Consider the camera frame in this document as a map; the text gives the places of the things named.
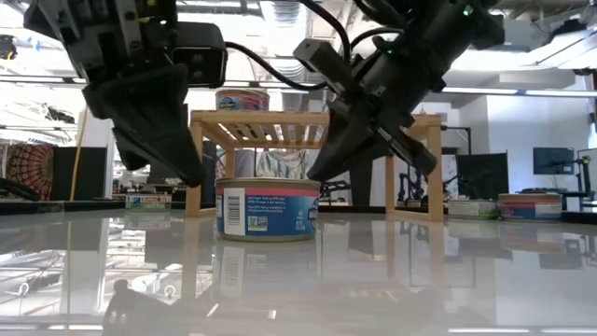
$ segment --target cable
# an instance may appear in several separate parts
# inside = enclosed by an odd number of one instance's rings
[[[391,27],[379,27],[374,28],[371,30],[367,30],[366,32],[360,34],[359,36],[355,37],[354,40],[351,42],[351,49],[354,49],[356,45],[363,42],[368,37],[372,37],[374,35],[381,35],[381,34],[402,34],[404,30],[401,28],[391,28]]]
[[[368,16],[380,25],[395,26],[398,28],[406,27],[406,23],[402,16],[398,14],[393,7],[385,3],[383,0],[376,1],[377,5],[382,6],[382,12],[365,4],[363,0],[354,0],[354,4],[361,9],[363,14]]]
[[[226,47],[230,48],[230,49],[236,49],[236,50],[242,52],[243,54],[247,55],[253,61],[255,61],[259,65],[261,65],[272,76],[274,76],[276,79],[280,80],[287,86],[291,87],[292,89],[303,90],[303,91],[316,91],[316,90],[323,89],[327,85],[327,83],[325,83],[325,82],[315,84],[315,85],[298,84],[294,80],[289,79],[288,77],[282,75],[280,72],[278,72],[278,70],[274,69],[273,66],[271,66],[266,60],[262,59],[261,56],[257,55],[249,48],[247,48],[243,45],[240,45],[238,43],[234,43],[234,42],[226,42]]]
[[[350,50],[350,39],[348,38],[348,34],[342,27],[342,24],[336,20],[336,18],[331,15],[327,10],[323,7],[319,6],[313,0],[298,0],[302,5],[306,8],[310,9],[313,13],[317,14],[320,18],[324,21],[329,23],[336,32],[338,32],[338,36],[340,37],[340,41],[342,42],[342,49],[343,49],[343,57],[344,61],[349,63],[351,61],[351,50]]]
[[[346,30],[344,30],[344,27],[342,27],[342,24],[338,20],[336,20],[336,18],[333,15],[331,15],[327,10],[325,10],[323,7],[319,6],[319,4],[315,3],[313,0],[298,0],[298,1],[306,8],[310,9],[313,13],[317,14],[324,21],[329,23],[329,25],[332,26],[332,28],[334,28],[338,32],[340,42],[342,43],[342,58],[347,63],[350,63],[350,61],[351,61],[351,47],[350,47],[351,43],[350,43],[350,39],[348,38],[348,34],[346,33]],[[317,91],[317,90],[321,90],[325,86],[327,86],[327,83],[325,83],[325,82],[318,83],[315,85],[298,84],[294,80],[289,79],[288,77],[282,75],[280,72],[278,72],[276,69],[274,69],[273,66],[271,66],[267,61],[265,61],[263,58],[261,58],[261,56],[257,55],[249,48],[247,48],[243,45],[240,45],[238,43],[234,43],[234,42],[226,42],[226,47],[230,48],[230,49],[236,49],[236,50],[242,52],[243,54],[247,55],[253,61],[255,61],[259,65],[261,65],[267,72],[269,72],[276,79],[280,80],[281,82],[283,82],[284,84],[286,84],[287,86],[289,86],[293,89],[303,90],[303,91]]]
[[[543,28],[541,28],[541,25],[539,25],[539,23],[537,23],[536,21],[531,21],[531,24],[533,24],[535,27],[537,27],[537,29],[540,30],[543,34],[547,34],[547,35],[551,34],[550,31],[545,31]]]

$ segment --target ceiling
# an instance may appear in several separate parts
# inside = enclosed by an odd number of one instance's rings
[[[24,10],[27,7],[26,4],[26,1],[0,0],[0,34],[16,36],[16,45],[19,51],[16,60],[0,61],[0,75],[75,76],[68,55],[58,41],[22,27],[22,15],[19,11]],[[247,3],[249,8],[257,9],[246,15],[222,14],[223,12],[230,13],[234,7],[239,7],[240,3],[237,3],[236,0],[186,0],[177,1],[177,4],[180,11],[179,20],[216,23],[226,40],[246,45],[270,60],[271,64],[279,71],[295,80],[320,80],[318,76],[306,75],[302,66],[289,57],[302,38],[311,36],[328,40],[336,48],[340,46],[337,34],[325,21],[294,2],[249,0]],[[352,1],[324,0],[320,4],[346,27],[350,38],[377,26],[376,23],[364,18]],[[529,36],[543,40],[547,37],[543,31],[551,29],[552,22],[549,21],[549,18],[560,16],[562,19],[566,19],[567,13],[579,12],[586,15],[587,4],[588,1],[585,0],[503,0],[494,8],[494,11],[507,16],[507,19],[516,19],[516,22],[522,23],[522,26],[531,32]],[[372,43],[365,41],[356,51],[367,55],[373,49]],[[470,61],[464,63],[464,65],[470,65]],[[457,87],[483,86],[520,89],[561,89],[574,82],[574,75],[569,70],[514,72],[506,70],[467,71],[464,69],[460,69],[460,66],[455,64],[454,70],[445,76],[446,82],[450,86]],[[249,62],[243,54],[232,51],[229,56],[227,80],[272,80],[272,78],[260,66]],[[19,87],[12,86],[11,88],[14,92]],[[23,91],[22,94],[11,93],[10,97],[5,93],[3,95],[4,105],[0,105],[0,110],[4,110],[4,112],[0,113],[6,114],[7,110],[14,109],[14,105],[25,104],[28,107],[21,108],[20,113],[24,114],[27,119],[31,119],[41,108],[41,104],[47,103],[75,116],[81,110],[81,104],[84,104],[80,93],[63,95],[63,100],[61,100],[50,98],[61,97],[60,94],[51,92],[49,88],[44,90],[47,93],[31,94],[30,91]],[[431,94],[427,97],[427,101],[456,102],[461,98],[462,96],[458,94]]]

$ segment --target wooden shelf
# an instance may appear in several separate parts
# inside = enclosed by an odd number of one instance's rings
[[[194,111],[204,135],[223,148],[320,148],[329,116],[322,112]]]
[[[427,147],[437,158],[437,168],[428,176],[429,214],[395,210],[394,157],[386,158],[386,214],[434,222],[443,221],[441,117],[413,117],[415,123],[405,132],[417,140],[426,141]],[[234,148],[244,147],[318,149],[327,138],[328,124],[329,115],[322,112],[193,111],[190,130],[199,157],[202,158],[200,144],[204,136],[229,152],[233,152]],[[226,160],[226,177],[234,177],[234,156],[228,155]],[[188,189],[187,217],[211,215],[211,212],[201,211],[200,203],[201,188]]]

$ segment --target can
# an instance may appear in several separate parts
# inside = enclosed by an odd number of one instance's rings
[[[316,239],[284,244],[218,239],[212,251],[216,300],[243,298],[276,304],[281,295],[308,300],[319,288]]]
[[[125,209],[132,211],[169,211],[172,195],[131,194],[126,196]]]
[[[218,234],[249,242],[313,238],[319,182],[285,178],[224,178],[215,182]]]
[[[500,194],[498,200],[503,219],[557,221],[562,216],[559,194]]]
[[[218,110],[268,111],[270,96],[258,90],[220,90],[215,93],[215,105]]]

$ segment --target wall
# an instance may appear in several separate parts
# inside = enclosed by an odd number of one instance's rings
[[[442,123],[447,126],[460,126],[460,115],[458,109],[452,108],[450,103],[421,103],[412,114],[443,114],[446,115]],[[443,147],[457,147],[461,153],[468,151],[465,131],[444,131],[441,133],[441,145]]]
[[[112,180],[114,173],[114,153],[115,153],[115,139],[112,133],[112,120],[110,119],[97,119],[91,111],[79,112],[77,116],[77,139],[81,135],[81,131],[84,130],[83,138],[81,140],[81,146],[83,147],[105,147],[105,175],[104,175],[104,197],[112,198]]]
[[[473,154],[489,153],[487,97],[481,96],[461,107],[458,117],[460,126],[471,128]]]
[[[584,90],[583,79],[578,77],[566,89]],[[586,148],[587,107],[587,100],[579,98],[487,97],[489,150],[507,152],[510,192],[533,187],[577,189],[573,175],[534,175],[533,148]]]

